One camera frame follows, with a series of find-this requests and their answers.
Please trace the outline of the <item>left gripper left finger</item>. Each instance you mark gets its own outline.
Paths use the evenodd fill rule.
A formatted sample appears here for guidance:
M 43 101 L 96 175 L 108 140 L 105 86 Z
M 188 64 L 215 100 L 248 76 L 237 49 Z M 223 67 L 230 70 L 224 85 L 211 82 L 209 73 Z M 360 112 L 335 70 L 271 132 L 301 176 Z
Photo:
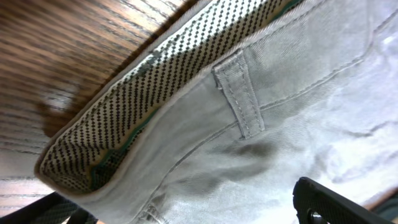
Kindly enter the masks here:
M 1 218 L 3 224 L 96 224 L 90 213 L 57 193 L 31 203 Z

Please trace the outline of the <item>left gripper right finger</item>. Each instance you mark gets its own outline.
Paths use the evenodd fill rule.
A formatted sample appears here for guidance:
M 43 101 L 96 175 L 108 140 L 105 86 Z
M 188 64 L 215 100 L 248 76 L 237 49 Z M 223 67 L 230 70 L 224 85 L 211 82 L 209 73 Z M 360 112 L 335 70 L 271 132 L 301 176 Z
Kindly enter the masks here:
M 296 182 L 293 205 L 300 224 L 392 224 L 308 177 Z

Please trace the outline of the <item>grey cotton shorts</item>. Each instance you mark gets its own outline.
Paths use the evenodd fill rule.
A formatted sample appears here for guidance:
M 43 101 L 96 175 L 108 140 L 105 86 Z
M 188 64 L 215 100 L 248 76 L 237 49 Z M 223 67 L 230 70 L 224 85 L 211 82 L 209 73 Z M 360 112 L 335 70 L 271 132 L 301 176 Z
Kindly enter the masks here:
M 106 223 L 296 223 L 302 176 L 378 201 L 397 187 L 397 1 L 200 1 L 35 174 Z

